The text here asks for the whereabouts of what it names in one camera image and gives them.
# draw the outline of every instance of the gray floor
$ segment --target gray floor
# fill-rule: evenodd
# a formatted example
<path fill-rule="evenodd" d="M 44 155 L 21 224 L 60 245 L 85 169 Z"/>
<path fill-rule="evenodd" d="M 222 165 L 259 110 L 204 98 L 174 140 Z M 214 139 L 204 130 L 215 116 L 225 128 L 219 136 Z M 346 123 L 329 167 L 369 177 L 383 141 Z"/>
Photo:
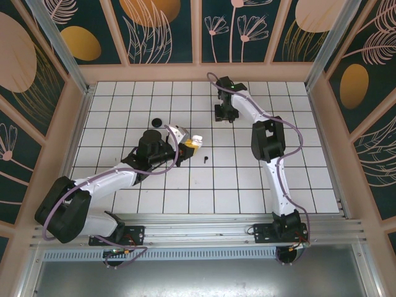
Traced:
<path fill-rule="evenodd" d="M 312 247 L 293 266 L 273 259 L 138 261 L 120 270 L 95 262 L 45 263 L 45 296 L 365 296 L 349 246 Z"/>

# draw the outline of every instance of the metal bracket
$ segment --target metal bracket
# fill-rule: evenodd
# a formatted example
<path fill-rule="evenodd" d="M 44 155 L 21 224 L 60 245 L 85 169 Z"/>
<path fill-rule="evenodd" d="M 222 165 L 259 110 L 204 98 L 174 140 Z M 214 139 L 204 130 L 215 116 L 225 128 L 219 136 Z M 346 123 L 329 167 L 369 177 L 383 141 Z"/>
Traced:
<path fill-rule="evenodd" d="M 137 246 L 142 246 L 144 242 L 144 226 L 125 226 L 123 237 L 121 240 L 117 243 L 122 246 L 133 246 L 133 243 L 131 242 L 131 238 L 134 241 L 134 243 Z M 103 241 L 99 240 L 96 237 L 90 237 L 89 246 L 109 246 L 109 244 L 104 243 Z"/>
<path fill-rule="evenodd" d="M 307 226 L 304 223 L 301 223 L 301 233 L 300 235 L 308 240 L 308 234 L 305 232 L 307 230 Z M 277 232 L 273 228 L 273 224 L 254 224 L 253 225 L 253 233 L 254 233 L 254 241 L 256 243 L 290 243 L 293 244 L 295 242 L 299 242 L 300 239 L 297 234 L 285 234 L 282 238 L 279 238 Z"/>

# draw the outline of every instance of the small yellow object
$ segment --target small yellow object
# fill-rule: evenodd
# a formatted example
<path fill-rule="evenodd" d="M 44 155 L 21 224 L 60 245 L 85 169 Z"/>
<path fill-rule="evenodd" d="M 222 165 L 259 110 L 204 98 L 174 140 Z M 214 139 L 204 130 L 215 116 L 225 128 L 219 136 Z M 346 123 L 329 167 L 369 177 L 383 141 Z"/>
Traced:
<path fill-rule="evenodd" d="M 199 149 L 198 145 L 192 144 L 192 140 L 191 139 L 186 140 L 186 142 L 184 144 L 185 144 L 185 146 L 192 147 L 194 149 L 194 154 L 193 155 L 195 155 L 197 149 Z"/>

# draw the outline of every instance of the orange circle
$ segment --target orange circle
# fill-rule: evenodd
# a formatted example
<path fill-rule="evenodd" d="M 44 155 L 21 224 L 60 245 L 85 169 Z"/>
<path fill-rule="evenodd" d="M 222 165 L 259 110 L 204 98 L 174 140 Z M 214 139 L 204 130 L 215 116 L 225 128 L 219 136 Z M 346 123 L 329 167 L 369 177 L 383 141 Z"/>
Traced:
<path fill-rule="evenodd" d="M 131 20 L 144 27 L 159 27 L 162 22 L 156 19 L 161 17 L 161 12 L 170 23 L 180 11 L 180 0 L 119 0 L 119 3 Z"/>

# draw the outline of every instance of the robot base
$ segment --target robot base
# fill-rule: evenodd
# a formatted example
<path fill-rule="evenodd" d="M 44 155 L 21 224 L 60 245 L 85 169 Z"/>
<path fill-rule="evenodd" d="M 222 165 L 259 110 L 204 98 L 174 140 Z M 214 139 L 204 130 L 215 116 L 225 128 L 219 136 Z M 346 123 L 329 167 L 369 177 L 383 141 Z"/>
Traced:
<path fill-rule="evenodd" d="M 142 246 L 144 241 L 144 226 L 125 226 L 124 233 L 121 239 L 117 242 L 122 246 L 133 246 L 132 240 L 135 242 L 136 246 Z M 108 241 L 113 242 L 113 238 L 106 238 Z M 89 237 L 89 246 L 109 246 L 109 244 L 104 243 L 96 237 Z"/>

